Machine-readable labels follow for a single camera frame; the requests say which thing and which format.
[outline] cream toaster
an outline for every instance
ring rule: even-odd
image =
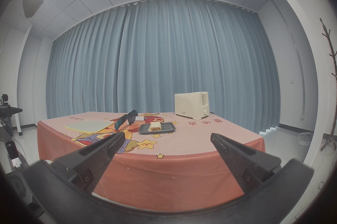
[[[208,92],[175,94],[174,112],[194,120],[209,116]]]

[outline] bread slice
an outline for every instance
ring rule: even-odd
[[[153,131],[153,130],[161,130],[160,122],[151,122],[150,123],[150,131]]]

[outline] blue curtain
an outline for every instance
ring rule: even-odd
[[[48,118],[86,111],[171,112],[174,94],[259,133],[279,123],[274,55],[256,13],[208,0],[147,0],[100,13],[53,44]]]

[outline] baking tray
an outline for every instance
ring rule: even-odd
[[[146,134],[160,134],[160,133],[171,133],[176,131],[176,127],[173,125],[172,122],[164,122],[161,123],[161,130],[153,130],[149,131],[150,124],[142,124],[139,127],[138,132],[140,134],[146,135]]]

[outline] pink tablecloth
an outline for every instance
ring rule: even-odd
[[[116,121],[123,114],[87,112],[40,121],[37,140],[40,159],[54,160],[91,144],[112,132],[114,125],[96,134],[65,128],[79,120]],[[212,132],[265,151],[261,136],[214,114],[199,121],[174,113],[144,114],[145,121],[171,121],[176,131],[141,135],[124,123],[126,143],[116,154],[95,189],[110,200],[138,208],[181,211],[230,201],[242,190],[210,142]]]

